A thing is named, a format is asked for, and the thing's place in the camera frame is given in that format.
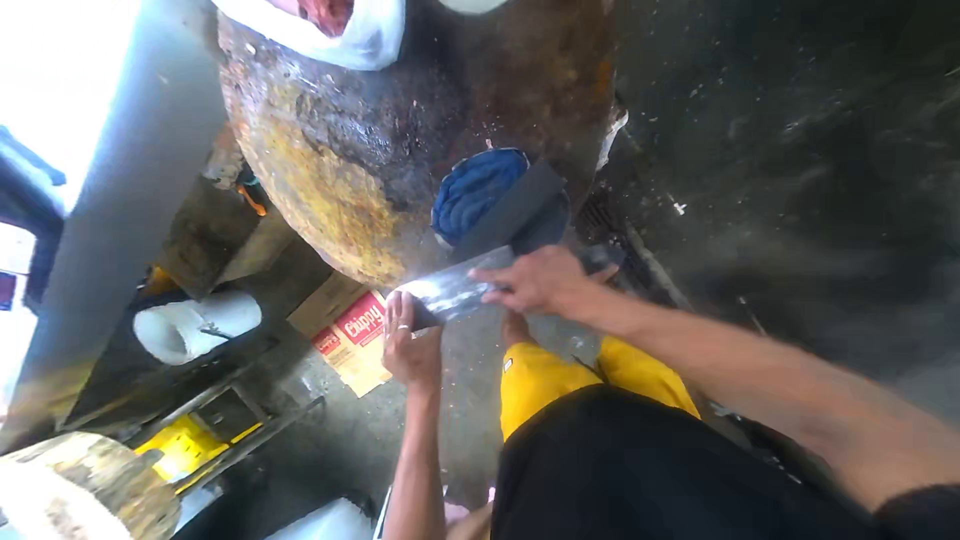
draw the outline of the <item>plastic bag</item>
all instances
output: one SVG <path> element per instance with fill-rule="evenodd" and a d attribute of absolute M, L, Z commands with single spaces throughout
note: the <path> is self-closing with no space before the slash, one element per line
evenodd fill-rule
<path fill-rule="evenodd" d="M 375 71 L 396 61 L 403 39 L 405 0 L 355 0 L 344 33 L 329 37 L 312 22 L 267 0 L 213 0 L 224 14 L 264 37 L 319 61 Z"/>

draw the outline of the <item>drain grate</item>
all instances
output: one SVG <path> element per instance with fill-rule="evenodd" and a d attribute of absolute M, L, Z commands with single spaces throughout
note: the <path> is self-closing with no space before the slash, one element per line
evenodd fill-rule
<path fill-rule="evenodd" d="M 627 254 L 614 279 L 617 286 L 663 306 L 677 307 L 684 303 L 683 300 L 678 301 L 677 294 L 671 294 L 670 283 L 658 279 L 657 273 L 648 263 L 653 256 L 648 252 L 643 255 L 638 252 L 627 231 L 632 230 L 633 226 L 614 213 L 609 191 L 593 190 L 577 214 L 574 226 L 579 239 L 585 244 L 609 244 Z"/>

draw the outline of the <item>white bucket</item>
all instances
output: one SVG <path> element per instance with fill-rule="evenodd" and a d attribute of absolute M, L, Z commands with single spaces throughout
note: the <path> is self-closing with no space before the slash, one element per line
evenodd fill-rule
<path fill-rule="evenodd" d="M 144 309 L 133 317 L 133 333 L 156 359 L 181 365 L 226 343 L 227 336 L 236 337 L 256 328 L 261 319 L 260 306 L 253 296 L 231 290 L 199 302 L 187 300 Z"/>

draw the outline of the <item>cleaver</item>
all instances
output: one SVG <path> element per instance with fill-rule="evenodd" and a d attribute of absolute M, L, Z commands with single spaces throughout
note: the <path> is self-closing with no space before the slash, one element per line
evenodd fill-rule
<path fill-rule="evenodd" d="M 602 244 L 575 252 L 588 274 L 603 270 L 610 264 L 622 265 L 626 253 L 615 246 Z M 477 282 L 468 276 L 473 268 L 506 268 L 516 258 L 510 246 L 502 246 L 487 253 L 454 264 L 404 283 L 396 292 L 406 291 L 414 297 L 414 325 L 411 331 L 440 326 L 471 313 L 483 305 L 484 293 L 497 289 L 492 283 Z"/>

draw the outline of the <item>black shirt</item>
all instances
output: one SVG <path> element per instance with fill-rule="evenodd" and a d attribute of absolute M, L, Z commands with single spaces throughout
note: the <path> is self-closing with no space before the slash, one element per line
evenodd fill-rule
<path fill-rule="evenodd" d="M 960 538 L 956 488 L 928 491 L 860 519 L 686 412 L 597 384 L 507 440 L 492 538 Z"/>

